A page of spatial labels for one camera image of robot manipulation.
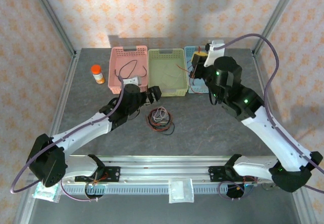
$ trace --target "pink plastic basket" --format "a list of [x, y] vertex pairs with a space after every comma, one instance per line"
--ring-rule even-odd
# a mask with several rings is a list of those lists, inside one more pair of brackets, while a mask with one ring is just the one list
[[137, 64], [134, 71], [132, 72], [136, 63], [135, 61], [126, 65], [121, 70], [120, 75], [123, 78], [127, 77], [128, 75], [130, 75], [129, 78], [134, 76], [140, 76], [141, 85], [139, 87], [141, 89], [141, 92], [147, 90], [147, 85], [148, 85], [147, 46], [114, 47], [111, 49], [110, 62], [109, 62], [109, 77], [108, 77], [108, 87], [113, 92], [113, 94], [120, 93], [121, 83], [118, 80], [116, 75], [119, 74], [120, 69], [125, 64], [127, 64], [132, 60], [137, 60]]

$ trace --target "gray tabletop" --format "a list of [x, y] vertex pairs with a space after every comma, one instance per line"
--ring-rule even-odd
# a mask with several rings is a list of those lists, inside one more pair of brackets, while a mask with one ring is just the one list
[[[91, 66], [100, 64], [108, 79], [111, 49], [82, 49], [65, 106], [60, 132], [89, 119], [109, 100], [116, 97], [107, 86], [99, 85]], [[249, 49], [228, 49], [242, 71], [242, 84], [262, 95]], [[151, 130], [145, 116], [164, 106], [174, 117], [175, 131], [165, 136]], [[208, 95], [187, 93], [184, 97], [163, 97], [158, 103], [141, 108], [141, 113], [112, 132], [78, 149], [75, 155], [106, 156], [246, 156], [272, 155], [269, 148], [242, 123], [228, 115], [220, 105], [211, 105]]]

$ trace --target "wall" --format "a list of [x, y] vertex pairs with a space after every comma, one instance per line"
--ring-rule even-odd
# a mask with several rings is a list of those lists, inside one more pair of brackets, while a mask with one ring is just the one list
[[[324, 0], [291, 0], [270, 36], [280, 58], [272, 104], [287, 130], [311, 151], [324, 155]], [[270, 49], [262, 49], [263, 76], [273, 72]], [[313, 170], [309, 185], [324, 190]], [[324, 223], [324, 195], [308, 191], [318, 223]]]
[[0, 17], [0, 223], [12, 223], [10, 185], [50, 129], [70, 57], [38, 0], [0, 0]]
[[[278, 1], [49, 0], [75, 49], [120, 44], [175, 48], [262, 33]], [[254, 43], [245, 40], [237, 46]]]

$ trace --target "orange bottle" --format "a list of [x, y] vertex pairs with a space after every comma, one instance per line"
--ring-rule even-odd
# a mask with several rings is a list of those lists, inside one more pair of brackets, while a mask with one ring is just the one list
[[105, 78], [104, 76], [102, 75], [102, 72], [101, 72], [101, 67], [100, 65], [93, 65], [91, 67], [91, 72], [93, 74], [93, 77], [95, 78], [96, 82], [98, 84], [102, 84], [102, 83], [105, 83]]

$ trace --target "light green plastic basket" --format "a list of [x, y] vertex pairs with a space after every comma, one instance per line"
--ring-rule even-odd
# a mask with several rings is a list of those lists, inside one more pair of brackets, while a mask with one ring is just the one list
[[148, 87], [159, 86], [162, 96], [185, 96], [188, 91], [187, 63], [184, 50], [148, 50]]

